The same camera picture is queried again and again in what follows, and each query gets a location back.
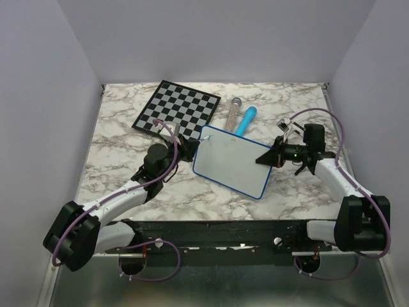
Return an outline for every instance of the black square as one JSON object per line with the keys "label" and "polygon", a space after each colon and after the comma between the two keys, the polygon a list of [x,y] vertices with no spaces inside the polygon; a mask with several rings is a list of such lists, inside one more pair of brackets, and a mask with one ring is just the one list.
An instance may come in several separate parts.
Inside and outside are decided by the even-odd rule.
{"label": "black square", "polygon": [[177,114],[174,116],[175,118],[183,118],[185,116],[185,113],[177,112]]}
{"label": "black square", "polygon": [[152,127],[153,127],[152,123],[145,123],[145,126],[144,126],[145,129],[151,129]]}
{"label": "black square", "polygon": [[146,114],[143,114],[143,115],[141,116],[141,120],[147,122],[147,121],[149,120],[149,116],[146,115]]}
{"label": "black square", "polygon": [[185,129],[185,131],[183,131],[183,134],[184,135],[186,135],[186,136],[190,136],[191,134],[192,134],[192,130],[190,130],[190,129]]}

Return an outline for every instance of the whiteboard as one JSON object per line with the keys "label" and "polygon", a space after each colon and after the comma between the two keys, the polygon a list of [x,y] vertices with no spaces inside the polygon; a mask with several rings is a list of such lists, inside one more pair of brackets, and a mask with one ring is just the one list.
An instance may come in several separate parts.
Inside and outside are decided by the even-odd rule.
{"label": "whiteboard", "polygon": [[259,200],[264,193],[271,167],[256,164],[270,147],[205,125],[193,163],[193,172],[232,190]]}

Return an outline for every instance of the checkered board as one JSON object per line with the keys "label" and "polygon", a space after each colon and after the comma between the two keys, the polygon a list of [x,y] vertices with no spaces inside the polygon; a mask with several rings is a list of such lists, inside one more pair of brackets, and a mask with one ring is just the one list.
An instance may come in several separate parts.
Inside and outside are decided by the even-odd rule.
{"label": "checkered board", "polygon": [[212,119],[220,97],[163,80],[132,128],[159,136],[160,127],[153,120],[180,124],[180,134],[187,139],[199,139],[203,125]]}

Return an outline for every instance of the marble surface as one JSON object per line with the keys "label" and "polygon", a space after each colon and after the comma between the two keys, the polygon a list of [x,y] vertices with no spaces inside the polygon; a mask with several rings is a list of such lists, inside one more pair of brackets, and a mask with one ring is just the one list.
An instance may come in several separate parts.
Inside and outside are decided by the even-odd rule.
{"label": "marble surface", "polygon": [[[249,106],[256,106],[257,117],[245,137],[272,145],[282,132],[276,123],[309,107],[326,107],[319,84],[223,84],[182,83],[222,97],[210,122],[223,128],[230,100],[240,97],[243,105],[237,124]],[[121,187],[143,164],[150,145],[160,142],[131,128],[158,83],[107,85],[95,133],[84,170],[77,201],[97,199]],[[305,113],[298,123],[321,123],[326,128],[327,150],[336,151],[334,126],[325,113]],[[301,143],[295,134],[290,143]],[[159,195],[148,203],[123,214],[134,220],[232,220],[232,219],[336,219],[339,206],[328,188],[307,170],[294,176],[298,166],[287,162],[273,169],[265,194],[253,200],[192,172],[192,164],[180,163],[179,171]]]}

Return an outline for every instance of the white wall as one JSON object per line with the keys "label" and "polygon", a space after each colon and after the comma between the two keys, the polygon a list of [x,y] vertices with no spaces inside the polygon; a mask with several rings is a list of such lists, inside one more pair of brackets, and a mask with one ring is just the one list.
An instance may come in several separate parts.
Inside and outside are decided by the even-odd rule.
{"label": "white wall", "polygon": [[55,0],[0,7],[0,305],[35,306],[42,240],[75,195],[101,87]]}
{"label": "white wall", "polygon": [[358,180],[391,201],[391,256],[403,290],[409,289],[408,16],[409,1],[378,0],[329,91]]}
{"label": "white wall", "polygon": [[374,0],[59,0],[105,83],[328,82]]}

